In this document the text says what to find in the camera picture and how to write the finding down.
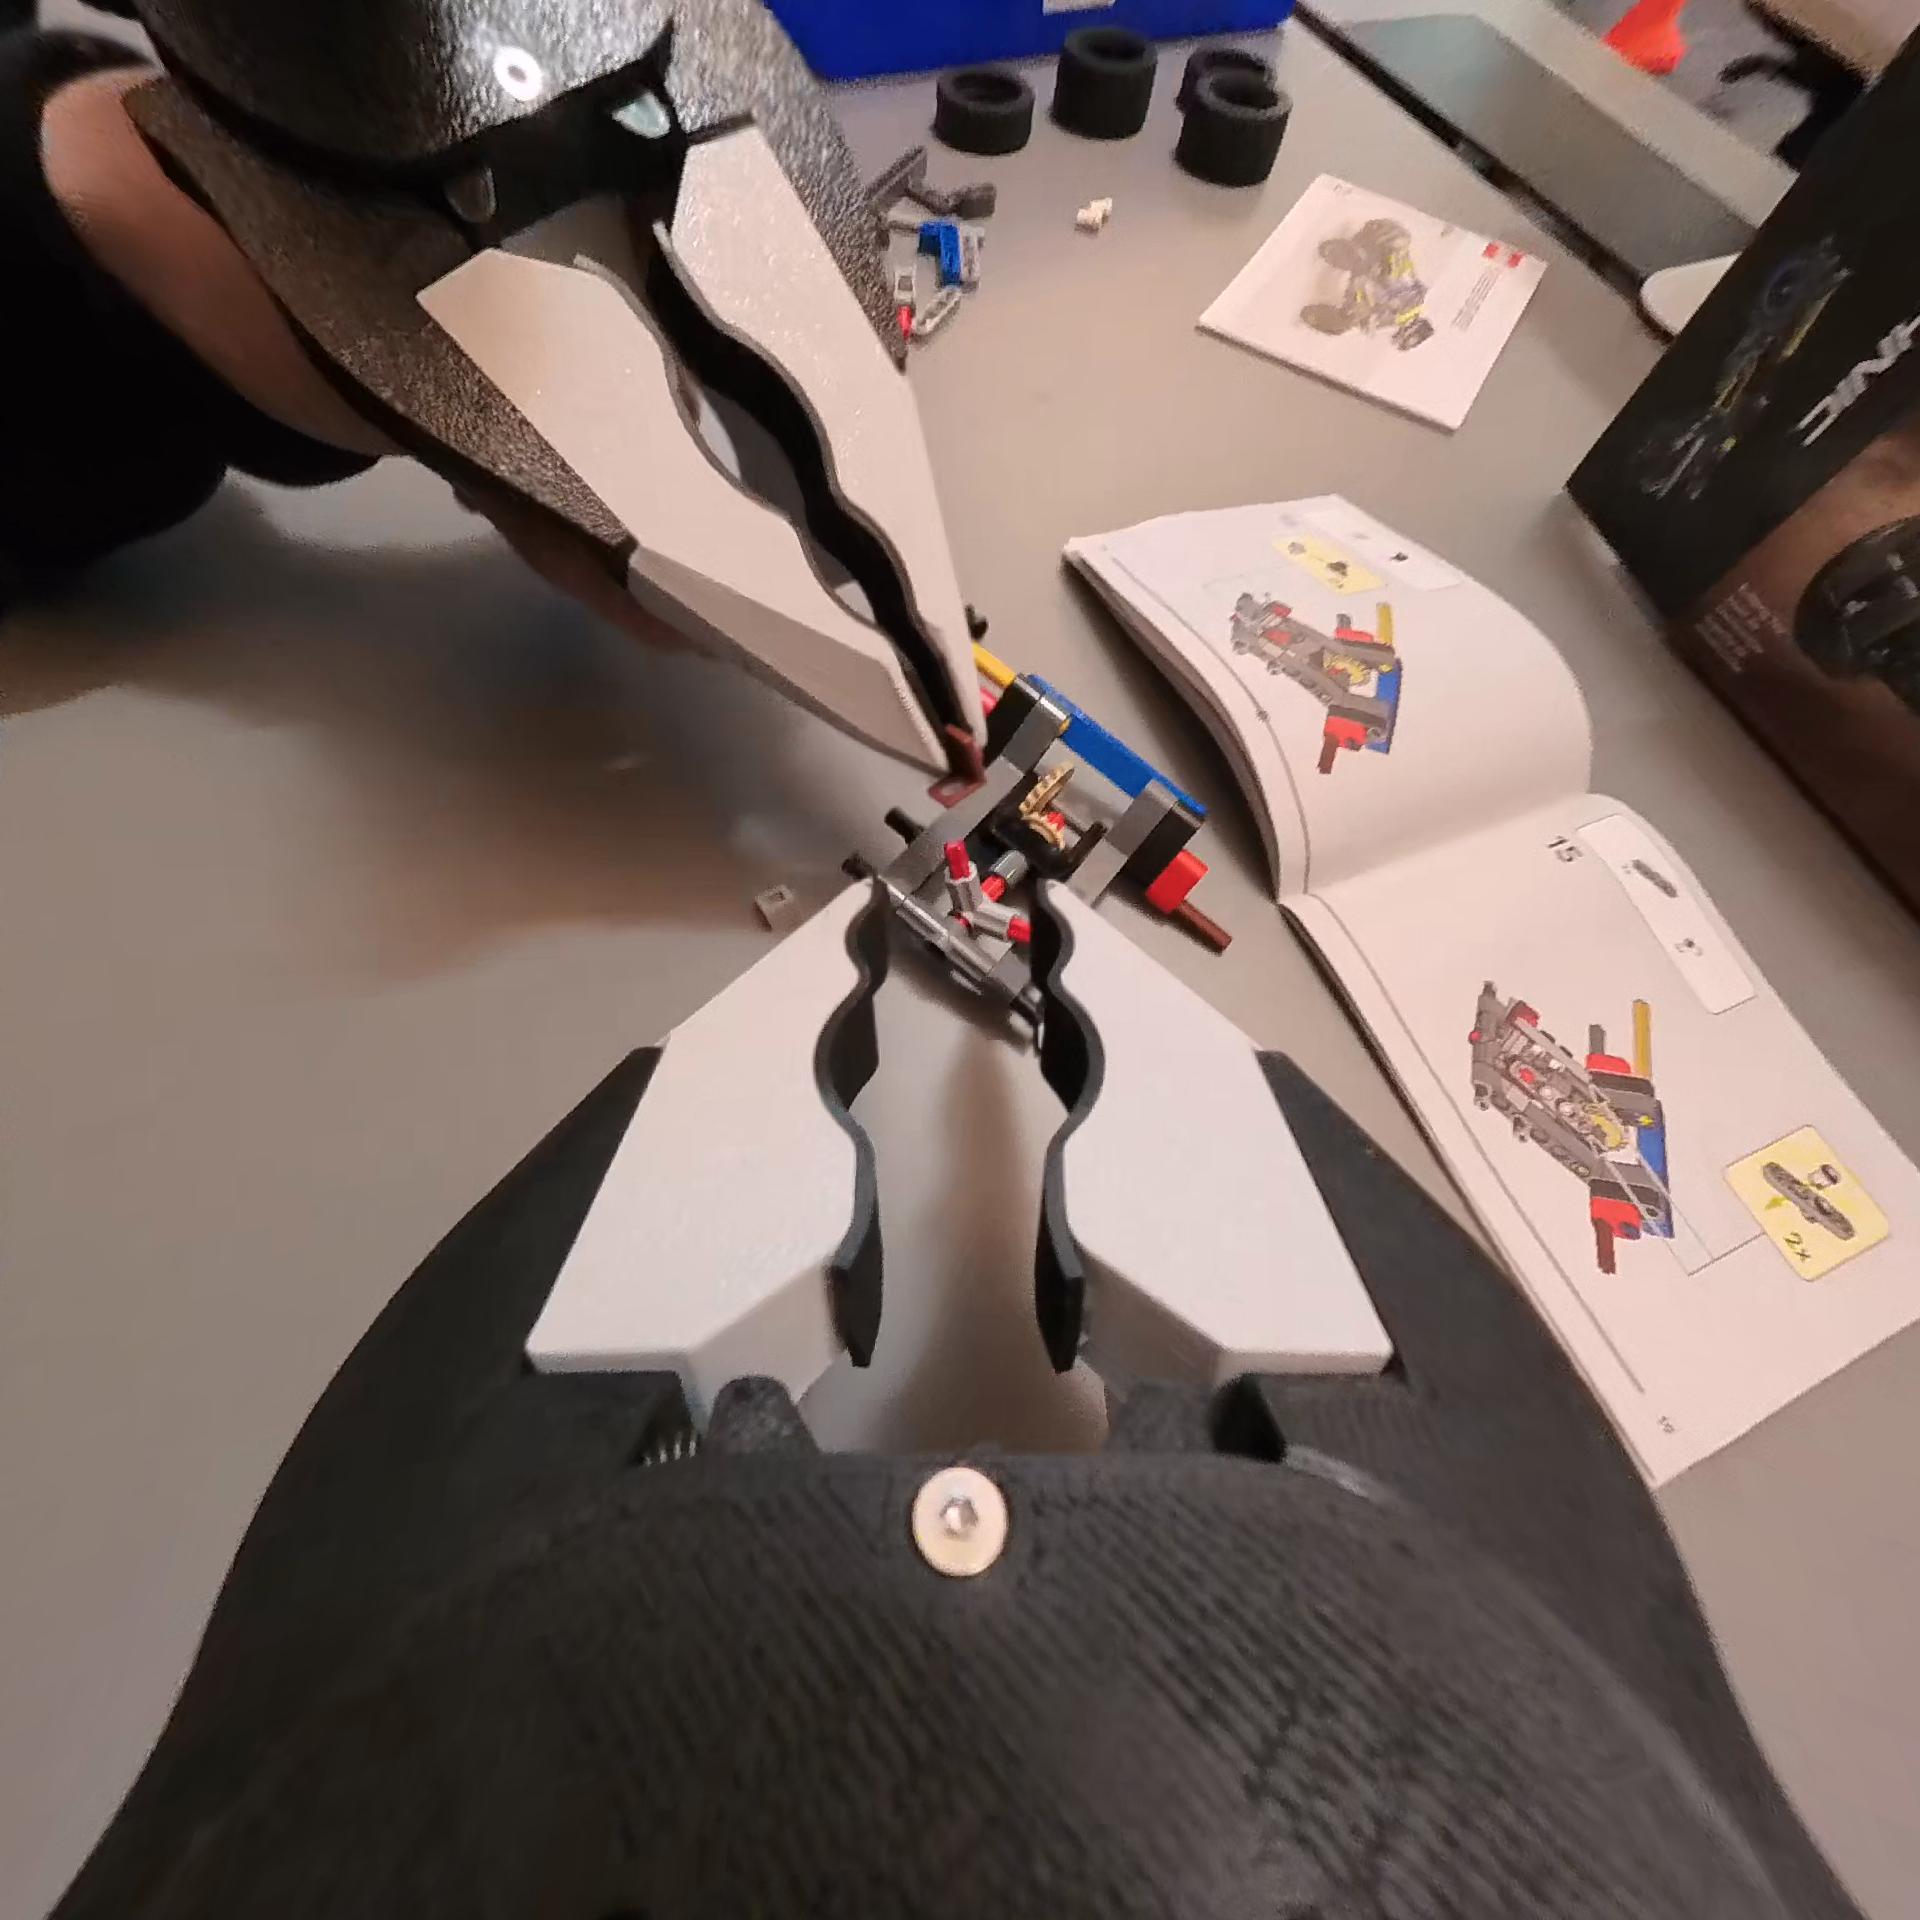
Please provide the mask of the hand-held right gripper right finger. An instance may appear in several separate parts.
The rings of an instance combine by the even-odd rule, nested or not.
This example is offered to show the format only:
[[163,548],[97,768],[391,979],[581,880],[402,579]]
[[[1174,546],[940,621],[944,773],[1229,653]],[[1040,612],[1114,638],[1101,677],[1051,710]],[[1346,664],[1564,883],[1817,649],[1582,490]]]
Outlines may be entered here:
[[1114,1392],[1380,1376],[1388,1329],[1262,1048],[1068,885],[1043,881],[1028,923],[1063,1110],[1034,1248],[1051,1369]]

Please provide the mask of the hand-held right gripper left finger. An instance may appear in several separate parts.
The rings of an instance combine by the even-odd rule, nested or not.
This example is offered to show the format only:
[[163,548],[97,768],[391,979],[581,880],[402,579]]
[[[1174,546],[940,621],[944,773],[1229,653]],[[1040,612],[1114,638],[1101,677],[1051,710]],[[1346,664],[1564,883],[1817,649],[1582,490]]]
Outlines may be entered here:
[[670,1374],[692,1412],[734,1379],[802,1399],[868,1368],[883,1306],[876,1152],[890,911],[851,881],[642,1053],[634,1115],[525,1357],[544,1376]]

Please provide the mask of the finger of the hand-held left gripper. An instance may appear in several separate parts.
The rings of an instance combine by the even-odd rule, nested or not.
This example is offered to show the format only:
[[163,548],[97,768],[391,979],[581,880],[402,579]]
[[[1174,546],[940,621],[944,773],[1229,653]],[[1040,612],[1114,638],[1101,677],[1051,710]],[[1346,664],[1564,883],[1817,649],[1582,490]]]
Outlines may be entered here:
[[976,756],[985,715],[947,525],[872,208],[834,139],[811,178],[760,123],[684,145],[645,216],[645,301],[717,405],[751,531],[722,537],[738,610],[706,621],[804,707],[890,756]]
[[827,587],[796,523],[712,456],[658,332],[609,275],[488,249],[417,301],[632,540],[636,602],[863,745],[947,768],[944,726],[894,643]]

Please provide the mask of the grey lego chassis assembly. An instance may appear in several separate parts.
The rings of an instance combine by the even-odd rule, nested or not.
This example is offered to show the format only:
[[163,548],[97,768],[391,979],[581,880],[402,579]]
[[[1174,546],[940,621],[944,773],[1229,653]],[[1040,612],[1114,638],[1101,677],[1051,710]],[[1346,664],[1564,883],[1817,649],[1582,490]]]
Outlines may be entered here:
[[1234,937],[1196,900],[1209,872],[1196,846],[1203,803],[1061,687],[1006,664],[985,645],[987,620],[965,616],[983,781],[930,821],[890,807],[900,849],[881,862],[854,851],[842,870],[879,883],[930,963],[1036,1038],[1032,926],[1043,885],[1085,904],[1132,900],[1212,953]]

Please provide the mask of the pile of small lego pieces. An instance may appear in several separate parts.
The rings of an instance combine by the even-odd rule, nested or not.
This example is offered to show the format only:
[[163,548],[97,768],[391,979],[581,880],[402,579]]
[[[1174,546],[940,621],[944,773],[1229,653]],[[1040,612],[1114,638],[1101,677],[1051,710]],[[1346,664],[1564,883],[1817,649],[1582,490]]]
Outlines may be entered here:
[[919,141],[881,166],[863,196],[886,293],[883,336],[905,356],[978,291],[997,183],[936,178],[931,150]]

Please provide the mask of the black lego box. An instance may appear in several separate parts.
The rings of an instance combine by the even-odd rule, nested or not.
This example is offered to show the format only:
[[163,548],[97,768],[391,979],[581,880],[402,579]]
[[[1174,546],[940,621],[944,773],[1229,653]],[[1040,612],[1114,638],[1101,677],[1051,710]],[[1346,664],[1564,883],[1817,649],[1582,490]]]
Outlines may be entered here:
[[1916,911],[1916,34],[1566,490],[1672,651]]

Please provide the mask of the blue plastic bin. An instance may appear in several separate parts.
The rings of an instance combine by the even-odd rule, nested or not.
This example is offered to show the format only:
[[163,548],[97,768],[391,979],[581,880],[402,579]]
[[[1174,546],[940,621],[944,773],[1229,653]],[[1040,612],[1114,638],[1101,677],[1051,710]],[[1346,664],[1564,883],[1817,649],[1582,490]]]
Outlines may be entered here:
[[768,2],[811,73],[832,83],[1020,61],[1069,31],[1119,28],[1152,41],[1247,35],[1294,2]]

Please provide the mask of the open instruction booklet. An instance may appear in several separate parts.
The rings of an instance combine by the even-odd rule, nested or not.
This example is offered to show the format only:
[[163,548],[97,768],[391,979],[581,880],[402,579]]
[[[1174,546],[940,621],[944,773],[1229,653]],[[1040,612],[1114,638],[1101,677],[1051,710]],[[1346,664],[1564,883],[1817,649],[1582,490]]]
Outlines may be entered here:
[[1069,537],[1662,1488],[1916,1322],[1916,1163],[1623,800],[1523,612],[1337,493]]

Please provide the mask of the small instruction leaflet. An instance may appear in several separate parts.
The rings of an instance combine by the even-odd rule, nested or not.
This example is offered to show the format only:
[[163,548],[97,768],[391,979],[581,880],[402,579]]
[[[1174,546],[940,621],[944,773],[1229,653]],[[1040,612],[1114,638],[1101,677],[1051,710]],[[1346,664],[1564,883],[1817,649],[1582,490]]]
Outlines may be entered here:
[[1537,251],[1320,174],[1196,326],[1456,432],[1545,274]]

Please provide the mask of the dark grey flat board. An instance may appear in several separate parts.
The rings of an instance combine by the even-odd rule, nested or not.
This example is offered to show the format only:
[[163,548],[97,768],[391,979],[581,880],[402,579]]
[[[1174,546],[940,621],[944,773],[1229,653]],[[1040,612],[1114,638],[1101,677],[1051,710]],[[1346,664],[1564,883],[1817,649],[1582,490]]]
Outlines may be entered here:
[[1554,3],[1309,2],[1294,15],[1627,298],[1739,251],[1794,186]]

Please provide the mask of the white rounded object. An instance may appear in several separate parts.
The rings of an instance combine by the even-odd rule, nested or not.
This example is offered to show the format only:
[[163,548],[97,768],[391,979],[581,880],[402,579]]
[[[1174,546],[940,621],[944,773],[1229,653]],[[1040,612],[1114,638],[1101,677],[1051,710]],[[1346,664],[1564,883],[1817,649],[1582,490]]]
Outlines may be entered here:
[[1737,259],[1737,251],[1722,251],[1678,261],[1643,275],[1636,293],[1642,324],[1656,338],[1672,342],[1691,324]]

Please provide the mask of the orange cone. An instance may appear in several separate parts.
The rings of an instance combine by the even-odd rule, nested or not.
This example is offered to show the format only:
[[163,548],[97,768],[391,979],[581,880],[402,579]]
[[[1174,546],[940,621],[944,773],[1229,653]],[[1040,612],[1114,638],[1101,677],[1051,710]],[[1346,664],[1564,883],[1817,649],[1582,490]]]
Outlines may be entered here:
[[1698,2],[1631,2],[1597,44],[1630,70],[1670,81],[1699,60],[1703,7]]

